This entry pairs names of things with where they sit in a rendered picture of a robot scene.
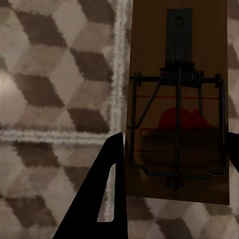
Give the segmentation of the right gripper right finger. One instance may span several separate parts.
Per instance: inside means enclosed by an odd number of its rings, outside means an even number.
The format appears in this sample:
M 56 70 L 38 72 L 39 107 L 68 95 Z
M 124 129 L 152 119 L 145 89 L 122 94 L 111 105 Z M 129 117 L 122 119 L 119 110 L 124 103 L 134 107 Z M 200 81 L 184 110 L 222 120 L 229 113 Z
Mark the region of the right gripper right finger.
M 239 134 L 228 132 L 229 159 L 239 173 Z

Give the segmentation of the mousetrap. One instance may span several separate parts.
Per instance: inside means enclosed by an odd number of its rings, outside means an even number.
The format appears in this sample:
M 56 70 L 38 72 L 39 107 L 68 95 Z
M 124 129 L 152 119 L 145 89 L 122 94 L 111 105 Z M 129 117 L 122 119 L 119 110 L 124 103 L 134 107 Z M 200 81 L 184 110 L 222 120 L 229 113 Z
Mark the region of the mousetrap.
M 133 0 L 126 196 L 230 204 L 227 0 Z

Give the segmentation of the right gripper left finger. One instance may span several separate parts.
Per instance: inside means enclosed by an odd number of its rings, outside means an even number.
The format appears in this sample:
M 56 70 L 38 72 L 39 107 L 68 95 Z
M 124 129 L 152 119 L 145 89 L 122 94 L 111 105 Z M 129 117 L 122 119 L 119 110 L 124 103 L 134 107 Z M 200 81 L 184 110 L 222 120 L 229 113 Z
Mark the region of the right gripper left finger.
M 114 164 L 114 220 L 100 223 L 97 219 Z M 53 239 L 128 239 L 123 133 L 106 140 Z

